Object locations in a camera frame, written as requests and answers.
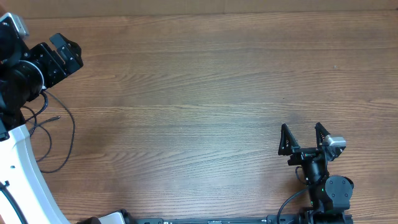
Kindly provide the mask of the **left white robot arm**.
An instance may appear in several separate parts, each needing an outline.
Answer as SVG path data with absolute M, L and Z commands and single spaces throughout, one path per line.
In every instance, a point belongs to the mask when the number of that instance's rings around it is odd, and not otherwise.
M 1 18 L 1 218 L 5 223 L 68 223 L 39 169 L 30 134 L 43 126 L 37 114 L 21 109 L 83 66 L 80 46 L 54 34 L 52 50 L 41 43 L 29 49 L 28 33 L 12 14 Z

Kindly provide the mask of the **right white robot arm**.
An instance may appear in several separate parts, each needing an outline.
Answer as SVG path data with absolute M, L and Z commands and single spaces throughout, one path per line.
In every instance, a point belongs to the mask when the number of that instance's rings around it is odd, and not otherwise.
M 290 196 L 279 208 L 276 223 L 297 224 L 353 224 L 350 208 L 354 183 L 341 175 L 330 175 L 328 164 L 346 148 L 343 136 L 332 135 L 321 124 L 315 125 L 316 147 L 300 147 L 287 124 L 281 126 L 278 155 L 289 156 L 288 165 L 302 169 L 305 188 Z M 301 208 L 296 215 L 284 215 L 285 206 L 298 196 L 308 193 L 310 206 Z

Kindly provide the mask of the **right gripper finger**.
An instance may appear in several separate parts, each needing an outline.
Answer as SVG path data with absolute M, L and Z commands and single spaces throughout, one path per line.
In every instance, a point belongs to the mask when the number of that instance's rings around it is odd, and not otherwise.
M 323 140 L 330 133 L 325 129 L 325 127 L 320 122 L 318 122 L 315 125 L 315 132 L 316 132 L 316 138 L 317 138 L 317 147 L 322 147 Z
M 280 130 L 280 143 L 278 149 L 279 156 L 289 156 L 296 153 L 300 149 L 297 140 L 290 132 L 289 127 L 286 123 L 281 126 Z

